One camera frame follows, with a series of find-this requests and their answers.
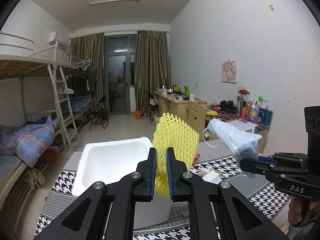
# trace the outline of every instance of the cartoon poster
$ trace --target cartoon poster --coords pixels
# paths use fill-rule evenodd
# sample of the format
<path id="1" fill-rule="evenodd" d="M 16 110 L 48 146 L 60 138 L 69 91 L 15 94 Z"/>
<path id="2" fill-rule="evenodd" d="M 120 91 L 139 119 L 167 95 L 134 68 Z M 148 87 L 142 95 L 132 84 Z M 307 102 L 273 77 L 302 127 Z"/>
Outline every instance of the cartoon poster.
<path id="1" fill-rule="evenodd" d="M 222 82 L 237 82 L 237 62 L 235 60 L 228 60 L 226 62 L 222 62 Z"/>

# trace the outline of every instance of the human hand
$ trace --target human hand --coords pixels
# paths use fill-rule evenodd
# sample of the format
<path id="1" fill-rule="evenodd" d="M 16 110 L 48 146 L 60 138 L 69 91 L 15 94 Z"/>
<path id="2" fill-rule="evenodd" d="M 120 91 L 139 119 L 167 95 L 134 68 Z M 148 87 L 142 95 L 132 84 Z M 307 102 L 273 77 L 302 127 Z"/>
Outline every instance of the human hand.
<path id="1" fill-rule="evenodd" d="M 320 210 L 320 200 L 310 202 L 309 209 L 319 209 Z M 295 225 L 302 220 L 302 201 L 300 201 L 297 197 L 292 197 L 291 202 L 289 204 L 289 212 L 288 212 L 288 222 L 291 225 Z"/>

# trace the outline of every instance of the patterned desk mat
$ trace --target patterned desk mat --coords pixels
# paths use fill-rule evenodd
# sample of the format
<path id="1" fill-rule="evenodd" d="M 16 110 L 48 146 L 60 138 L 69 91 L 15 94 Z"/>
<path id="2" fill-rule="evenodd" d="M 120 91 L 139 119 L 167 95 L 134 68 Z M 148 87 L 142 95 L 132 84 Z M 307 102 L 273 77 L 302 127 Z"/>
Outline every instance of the patterned desk mat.
<path id="1" fill-rule="evenodd" d="M 191 172 L 197 173 L 201 167 L 221 171 L 222 180 L 229 181 L 269 219 L 273 219 L 290 198 L 276 191 L 273 183 L 268 182 L 264 176 L 257 175 L 253 179 L 243 176 L 233 156 L 196 164 L 191 168 Z M 76 171 L 61 171 L 46 197 L 36 225 L 35 236 L 75 200 L 71 194 L 75 177 Z M 133 240 L 189 240 L 189 219 L 180 213 L 181 205 L 182 203 L 172 203 L 169 219 L 166 222 L 135 230 Z"/>

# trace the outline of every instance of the mask ear loop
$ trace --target mask ear loop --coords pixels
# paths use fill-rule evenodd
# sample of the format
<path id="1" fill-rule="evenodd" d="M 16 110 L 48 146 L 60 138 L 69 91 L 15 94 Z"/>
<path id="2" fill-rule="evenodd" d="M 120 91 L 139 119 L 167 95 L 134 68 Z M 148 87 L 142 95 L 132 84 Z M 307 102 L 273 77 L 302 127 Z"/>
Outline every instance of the mask ear loop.
<path id="1" fill-rule="evenodd" d="M 207 143 L 206 141 L 205 141 L 205 139 L 204 139 L 204 133 L 205 133 L 205 131 L 207 131 L 207 130 L 209 130 L 208 128 L 206 128 L 206 129 L 204 129 L 203 131 L 202 131 L 202 139 L 203 139 L 203 141 L 209 146 L 209 147 L 211 147 L 211 148 L 215 148 L 215 147 L 218 147 L 221 143 L 223 143 L 223 141 L 221 140 L 221 138 L 220 138 L 220 136 L 218 135 L 218 137 L 219 137 L 219 139 L 221 140 L 221 143 L 219 143 L 218 145 L 215 145 L 215 146 L 212 146 L 212 145 L 210 145 L 209 143 Z"/>

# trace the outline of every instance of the disposable surgical mask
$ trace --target disposable surgical mask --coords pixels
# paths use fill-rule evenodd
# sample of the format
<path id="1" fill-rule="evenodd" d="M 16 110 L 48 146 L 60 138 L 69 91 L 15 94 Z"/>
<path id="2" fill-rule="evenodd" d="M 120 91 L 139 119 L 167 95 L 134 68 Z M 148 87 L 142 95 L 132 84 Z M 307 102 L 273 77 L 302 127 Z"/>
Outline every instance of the disposable surgical mask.
<path id="1" fill-rule="evenodd" d="M 208 144 L 204 138 L 209 136 L 209 132 L 212 132 L 230 149 L 239 167 L 240 161 L 244 158 L 258 160 L 258 143 L 262 138 L 261 135 L 241 131 L 227 122 L 212 119 L 202 132 L 203 141 L 212 148 L 218 147 L 221 143 L 215 146 Z M 248 172 L 245 174 L 249 177 L 254 176 Z"/>

